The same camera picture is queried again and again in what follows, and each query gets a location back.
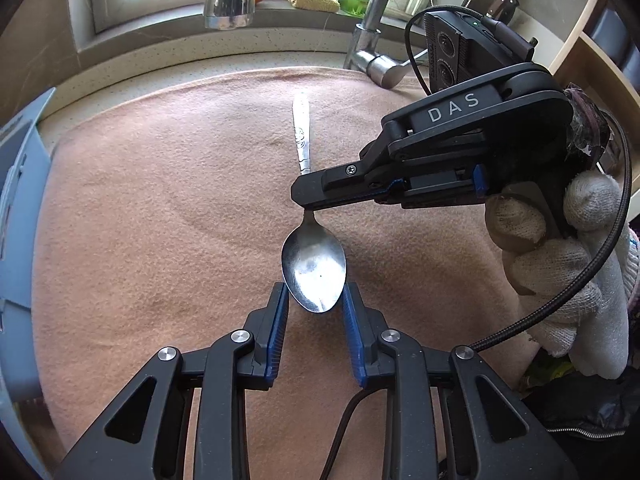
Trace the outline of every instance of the kitchen faucet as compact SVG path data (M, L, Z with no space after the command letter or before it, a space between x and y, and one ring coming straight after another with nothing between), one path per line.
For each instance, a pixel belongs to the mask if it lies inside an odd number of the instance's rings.
M385 89L396 86L412 68L409 61L400 63L376 52L380 37L378 26L388 1L369 0L362 23L358 23L353 31L343 65L343 68L348 70L364 72L375 84ZM423 50L415 58L418 59L425 54L427 51Z
M380 37L378 26L388 1L369 0L362 23L357 24L353 31L343 65L348 70L364 72L374 83L385 89L396 86L411 70L409 61L400 63L376 52ZM255 0L206 0L203 10L206 27L215 30L246 27L251 23L254 12ZM418 59L426 53L423 50L415 57Z

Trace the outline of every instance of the yellow sponge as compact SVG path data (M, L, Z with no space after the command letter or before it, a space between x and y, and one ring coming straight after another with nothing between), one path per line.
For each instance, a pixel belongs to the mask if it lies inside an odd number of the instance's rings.
M338 12L340 4L337 0L289 0L297 9L323 10L324 12Z

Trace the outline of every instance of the glove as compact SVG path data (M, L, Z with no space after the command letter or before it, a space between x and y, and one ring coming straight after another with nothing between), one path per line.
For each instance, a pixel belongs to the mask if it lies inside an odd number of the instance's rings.
M620 197L608 175L585 171L576 176L565 193L564 216L577 239L547 239L545 218L535 206L489 197L486 227L502 249L504 272L523 316L554 297L591 261L609 235ZM619 377L628 357L627 305L638 290L638 252L638 237L626 226L596 277L529 335L553 356L568 353L584 375Z

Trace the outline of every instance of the metal pin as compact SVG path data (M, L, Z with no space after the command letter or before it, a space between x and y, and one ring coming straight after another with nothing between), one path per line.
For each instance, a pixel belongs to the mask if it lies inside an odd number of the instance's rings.
M251 337L247 330L236 330L231 335L231 341L234 343L244 343Z
M390 328L389 330L385 330L382 333L382 339L389 343L394 343L398 341L398 339L400 339L400 333L398 332L398 330Z
M460 359L464 359L466 361L468 359L471 359L474 356L474 351L468 346L457 346L456 355Z
M165 346L158 352L158 359L161 361L170 361L178 355L177 350L172 346Z

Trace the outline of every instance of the pink blanket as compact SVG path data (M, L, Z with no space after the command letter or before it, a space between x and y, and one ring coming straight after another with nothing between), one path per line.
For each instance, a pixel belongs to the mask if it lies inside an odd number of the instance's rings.
M159 348L207 347L266 304L302 220L289 195L299 91L312 169L353 160L383 115L421 97L415 82L385 91L343 70L235 73L127 102L61 140L40 213L33 322L67 447ZM318 220L343 243L365 303L425 346L449 350L520 317L482 206L361 203ZM485 357L513 383L537 348L521 336ZM356 391L341 313L291 300L275 386L247 395L253 478L317 478ZM354 415L332 478L377 478L383 427L378 393Z

